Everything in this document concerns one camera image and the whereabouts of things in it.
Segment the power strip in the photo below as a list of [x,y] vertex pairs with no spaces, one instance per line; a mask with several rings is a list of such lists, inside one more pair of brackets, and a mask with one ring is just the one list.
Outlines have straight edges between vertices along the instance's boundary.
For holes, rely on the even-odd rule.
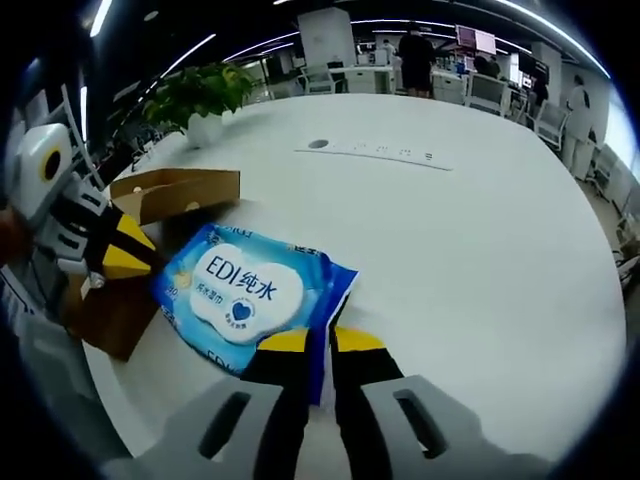
[[434,155],[424,148],[399,147],[387,143],[365,141],[330,142],[329,140],[320,139],[309,142],[301,148],[296,148],[294,151],[379,158],[436,168],[438,170],[453,170],[450,159],[445,159],[441,155]]

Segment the white chair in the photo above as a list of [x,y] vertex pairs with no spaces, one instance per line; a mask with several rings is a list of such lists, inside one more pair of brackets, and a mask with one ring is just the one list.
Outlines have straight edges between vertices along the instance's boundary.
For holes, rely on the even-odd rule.
[[508,108],[507,83],[472,72],[465,96],[466,107],[504,117]]
[[318,65],[313,67],[302,67],[300,69],[305,80],[305,95],[322,95],[326,93],[336,93],[337,85],[342,81],[336,81],[331,76],[329,67]]
[[562,131],[567,118],[569,118],[567,109],[544,100],[533,119],[533,131],[553,149],[562,150]]

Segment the blue wet wipes pack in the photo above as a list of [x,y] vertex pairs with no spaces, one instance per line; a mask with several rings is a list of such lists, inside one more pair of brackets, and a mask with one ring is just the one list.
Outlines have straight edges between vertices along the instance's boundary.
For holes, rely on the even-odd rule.
[[317,250],[207,224],[152,288],[178,334],[236,375],[269,335],[312,330],[311,401],[318,403],[327,325],[357,275]]

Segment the cardboard box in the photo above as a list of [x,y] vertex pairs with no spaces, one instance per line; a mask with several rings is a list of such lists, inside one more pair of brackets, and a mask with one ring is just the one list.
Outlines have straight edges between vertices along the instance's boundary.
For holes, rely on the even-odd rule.
[[[110,188],[113,203],[145,225],[237,200],[240,172],[156,170],[116,181]],[[158,310],[150,290],[157,273],[107,281],[100,289],[88,289],[85,277],[69,276],[61,323],[90,345],[127,361]]]

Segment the green plant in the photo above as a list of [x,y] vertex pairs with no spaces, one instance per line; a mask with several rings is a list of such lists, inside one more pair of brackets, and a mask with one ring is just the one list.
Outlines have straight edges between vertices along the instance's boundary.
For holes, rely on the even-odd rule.
[[194,113],[202,117],[235,112],[253,88],[252,78],[230,64],[189,67],[164,78],[144,106],[143,114],[152,125],[164,124],[184,133]]

